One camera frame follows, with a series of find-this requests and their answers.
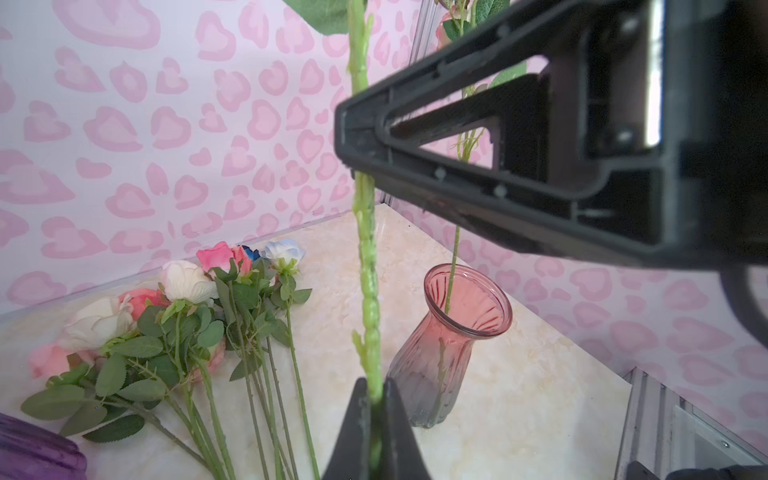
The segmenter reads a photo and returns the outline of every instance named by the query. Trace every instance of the green stem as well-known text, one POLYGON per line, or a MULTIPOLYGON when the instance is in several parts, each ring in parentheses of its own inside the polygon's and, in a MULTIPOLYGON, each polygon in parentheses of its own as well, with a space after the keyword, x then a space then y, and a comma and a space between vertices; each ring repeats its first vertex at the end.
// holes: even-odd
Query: green stem
MULTIPOLYGON (((347 21, 349 25, 349 73, 352 75, 352 93, 368 88, 366 56, 373 15, 365 20, 362 0, 348 0, 347 21)), ((352 210, 357 219, 357 234, 360 238, 360 286, 362 287, 362 324, 365 327, 363 342, 355 332, 353 341, 360 354, 360 363, 368 377, 368 397, 371 402, 371 473, 378 475, 382 451, 382 437, 379 413, 384 393, 384 379, 381 372, 381 334, 379 333, 379 281, 376 276, 376 188, 373 177, 355 172, 355 198, 352 210)))
POLYGON ((229 475, 230 480, 235 480, 235 468, 232 465, 230 451, 227 448, 227 437, 224 435, 224 430, 221 428, 221 421, 219 420, 219 414, 216 410, 214 388, 210 383, 208 365, 199 358, 195 358, 195 361, 200 367, 200 374, 203 377, 203 385, 205 386, 205 394, 208 397, 208 403, 210 403, 210 417, 214 422, 214 432, 216 433, 216 441, 219 444, 219 450, 221 450, 221 458, 224 460, 224 466, 227 467, 227 474, 229 475))
POLYGON ((264 457, 264 449, 261 443, 261 435, 259 434, 259 423, 256 420, 256 409, 253 407, 253 390, 250 388, 250 380, 248 376, 253 371, 250 365, 250 354, 245 347, 245 333, 243 331, 243 319, 242 316, 235 315, 235 322, 237 322, 237 332, 240 334, 240 358, 243 360, 243 367, 245 368, 245 386, 248 391, 248 405, 250 407, 250 419, 253 423, 253 431, 256 433, 256 441, 259 446, 259 457, 261 458, 261 468, 264 472, 265 480, 270 479, 270 473, 266 469, 266 458, 264 457))
POLYGON ((296 347, 293 345, 293 329, 290 325, 290 305, 286 309, 286 320, 288 322, 288 334, 290 335, 290 355, 293 358, 293 372, 296 374, 296 387, 299 390, 299 404, 301 405, 301 416, 304 421, 304 432, 306 433, 306 442, 310 446, 310 458, 312 459, 312 470, 315 474, 315 480, 320 480, 320 472, 317 469, 317 458, 315 457, 315 447, 312 444, 312 434, 310 433, 310 421, 306 416, 306 403, 304 402, 304 389, 301 387, 301 375, 299 375, 299 363, 296 361, 296 347))
POLYGON ((290 443, 290 433, 288 433, 288 420, 286 419, 286 410, 283 406, 283 396, 280 394, 280 381, 277 379, 277 369, 275 369, 275 359, 272 357, 272 344, 270 338, 266 338, 266 347, 270 350, 270 365, 272 366, 272 377, 275 379, 275 393, 277 394, 277 404, 280 406, 280 416, 283 418, 283 430, 286 433, 286 444, 288 445, 288 455, 290 457, 293 476, 299 478, 299 471, 296 470, 296 460, 293 458, 293 446, 290 443))
POLYGON ((270 374, 264 372, 264 385, 266 385, 266 399, 270 407, 270 425, 272 425, 272 447, 275 452, 275 478, 281 480, 283 478, 283 466, 280 463, 280 455, 277 452, 278 446, 280 446, 280 440, 277 438, 277 423, 275 422, 275 403, 272 400, 272 386, 270 385, 270 374))

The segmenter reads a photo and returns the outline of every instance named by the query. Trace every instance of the purple object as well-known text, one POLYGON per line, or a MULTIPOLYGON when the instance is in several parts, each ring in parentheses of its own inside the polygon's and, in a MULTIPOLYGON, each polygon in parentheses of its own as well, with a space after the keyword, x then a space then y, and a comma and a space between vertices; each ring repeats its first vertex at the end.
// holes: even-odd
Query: purple object
POLYGON ((87 464, 73 442, 0 413, 0 478, 85 480, 87 464))

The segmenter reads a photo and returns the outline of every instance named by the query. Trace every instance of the glass vase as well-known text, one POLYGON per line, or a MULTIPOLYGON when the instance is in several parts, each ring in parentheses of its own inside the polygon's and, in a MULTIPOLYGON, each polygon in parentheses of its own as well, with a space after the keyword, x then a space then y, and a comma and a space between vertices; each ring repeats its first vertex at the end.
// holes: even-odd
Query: glass vase
POLYGON ((509 299, 491 279, 456 266, 449 314, 445 313, 451 265, 424 277, 429 311, 397 352, 388 376, 396 382, 411 425, 431 428, 453 409, 472 345, 506 332, 512 324, 509 299))

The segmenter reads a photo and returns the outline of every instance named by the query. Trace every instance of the vase rim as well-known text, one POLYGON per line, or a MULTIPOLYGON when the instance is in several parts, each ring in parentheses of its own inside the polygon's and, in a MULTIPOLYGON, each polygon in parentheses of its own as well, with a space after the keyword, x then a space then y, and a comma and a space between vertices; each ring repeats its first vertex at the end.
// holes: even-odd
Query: vase rim
POLYGON ((504 290, 502 290, 502 288, 496 282, 494 282, 493 280, 488 278, 488 276, 484 275, 478 270, 471 268, 470 266, 457 264, 456 273, 458 273, 460 270, 464 273, 471 273, 474 276, 480 277, 482 280, 485 281, 485 283, 489 283, 491 286, 494 287, 495 290, 498 291, 497 293, 494 291, 494 289, 488 288, 482 284, 478 284, 478 288, 484 289, 490 296, 494 297, 498 301, 499 307, 501 308, 502 315, 503 315, 502 323, 499 325, 498 328, 493 330, 475 330, 475 329, 469 328, 468 326, 464 326, 459 322, 456 322, 454 319, 452 319, 450 316, 448 316, 445 312, 442 311, 442 309, 438 306, 438 304, 435 303, 435 300, 432 298, 432 295, 429 294, 428 279, 431 278, 439 270, 442 270, 446 267, 450 269, 451 264, 440 263, 439 265, 435 265, 434 267, 429 269, 429 272, 427 272, 427 274, 424 276, 424 297, 426 298, 427 306, 429 307, 430 311, 432 311, 432 314, 435 315, 448 328, 454 330, 457 333, 461 333, 462 335, 468 336, 473 339, 490 339, 506 332, 509 329, 509 327, 512 325, 512 306, 509 303, 509 298, 507 298, 507 295, 504 292, 504 290))

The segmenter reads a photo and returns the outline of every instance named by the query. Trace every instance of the artificial rose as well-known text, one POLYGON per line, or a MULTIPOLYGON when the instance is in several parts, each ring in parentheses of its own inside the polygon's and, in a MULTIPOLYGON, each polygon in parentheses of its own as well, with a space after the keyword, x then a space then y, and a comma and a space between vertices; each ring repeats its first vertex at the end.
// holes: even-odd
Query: artificial rose
POLYGON ((304 255, 306 255, 304 249, 290 238, 279 242, 269 242, 264 247, 264 257, 271 260, 272 263, 279 263, 280 260, 284 260, 286 265, 290 265, 291 261, 295 260, 295 266, 304 258, 304 255))
POLYGON ((49 378, 59 376, 69 371, 67 355, 74 352, 63 349, 56 343, 40 345, 31 351, 27 357, 27 364, 32 370, 32 378, 49 378))
POLYGON ((219 242, 214 248, 197 251, 197 259, 206 272, 217 266, 225 272, 230 271, 230 259, 234 257, 233 249, 227 245, 227 242, 219 242))
POLYGON ((232 249, 232 253, 234 253, 235 256, 235 264, 240 266, 240 276, 250 272, 250 268, 253 265, 253 260, 250 259, 248 252, 246 252, 241 245, 238 245, 232 249))
POLYGON ((116 298, 96 300, 66 322, 57 344, 70 352, 100 349, 107 341, 136 328, 130 309, 128 302, 116 298))
POLYGON ((219 298, 216 283, 205 276, 202 268, 186 260, 163 265, 160 283, 171 302, 184 299, 192 303, 210 303, 210 299, 219 298))
POLYGON ((152 305, 169 306, 170 302, 163 299, 163 293, 160 290, 150 290, 148 288, 137 288, 130 292, 120 295, 120 302, 125 300, 133 307, 131 311, 131 317, 134 321, 139 320, 139 317, 147 309, 147 300, 152 302, 152 305))

